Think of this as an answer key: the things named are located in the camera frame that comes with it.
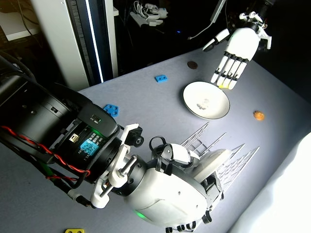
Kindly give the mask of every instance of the blue pentagon piece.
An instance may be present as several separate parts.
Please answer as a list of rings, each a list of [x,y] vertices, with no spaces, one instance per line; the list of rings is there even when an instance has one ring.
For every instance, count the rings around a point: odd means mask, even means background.
[[[119,107],[118,106],[115,106],[112,104],[107,104],[103,109],[112,117],[117,117],[119,115]]]
[[[166,75],[158,75],[158,76],[155,77],[155,80],[158,83],[162,83],[162,82],[166,82],[167,81],[167,77],[166,77]]]

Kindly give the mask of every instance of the white cable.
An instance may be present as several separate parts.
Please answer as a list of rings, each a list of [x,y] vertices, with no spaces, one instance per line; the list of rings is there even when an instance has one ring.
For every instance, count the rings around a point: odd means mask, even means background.
[[[211,22],[207,28],[204,28],[202,31],[200,31],[197,35],[193,36],[193,37],[188,37],[188,40],[191,40],[195,37],[197,37],[199,34],[201,34],[202,32],[204,32],[206,29],[208,29],[211,25],[213,24],[213,22]]]

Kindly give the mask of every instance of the wire rack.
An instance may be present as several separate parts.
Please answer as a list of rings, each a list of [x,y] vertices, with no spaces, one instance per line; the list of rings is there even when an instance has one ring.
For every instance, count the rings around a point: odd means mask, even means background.
[[[201,140],[201,135],[205,132],[206,128],[208,126],[208,123],[203,125],[201,128],[199,128],[193,135],[191,135],[187,140],[185,140],[181,145],[185,148],[195,152],[198,156],[202,157],[206,153],[210,151],[210,149],[219,142],[225,135],[221,135],[218,139],[216,139],[211,145],[206,146]],[[226,190],[233,184],[235,179],[238,177],[238,175],[242,172],[242,170],[245,168],[245,166],[249,163],[251,158],[257,153],[259,150],[259,147],[254,148],[253,150],[249,151],[247,154],[240,155],[240,151],[244,148],[245,144],[242,144],[234,149],[232,149],[232,154],[230,158],[217,169],[217,172],[219,174],[220,183],[222,184],[222,188],[224,193]],[[193,230],[185,230],[184,232],[193,232],[195,231],[198,226],[202,223],[202,220],[200,220],[196,228]]]

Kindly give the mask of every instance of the white robotic hand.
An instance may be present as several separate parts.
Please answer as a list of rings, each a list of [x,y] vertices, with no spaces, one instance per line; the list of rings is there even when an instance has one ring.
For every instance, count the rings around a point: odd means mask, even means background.
[[[224,56],[211,78],[215,83],[224,88],[233,89],[237,80],[244,71],[247,62],[255,55],[261,39],[266,39],[267,49],[271,48],[271,36],[268,36],[264,29],[267,27],[262,19],[255,12],[246,16],[240,14],[240,19],[249,22],[247,27],[238,28],[229,39]],[[228,29],[221,31],[214,39],[209,41],[203,48],[207,51],[223,41],[229,35]]]

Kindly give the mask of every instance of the orange object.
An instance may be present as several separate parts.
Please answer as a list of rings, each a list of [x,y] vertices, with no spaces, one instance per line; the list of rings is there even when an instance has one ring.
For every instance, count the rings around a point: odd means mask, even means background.
[[[256,120],[264,120],[264,114],[261,111],[255,111],[254,118],[256,118]]]

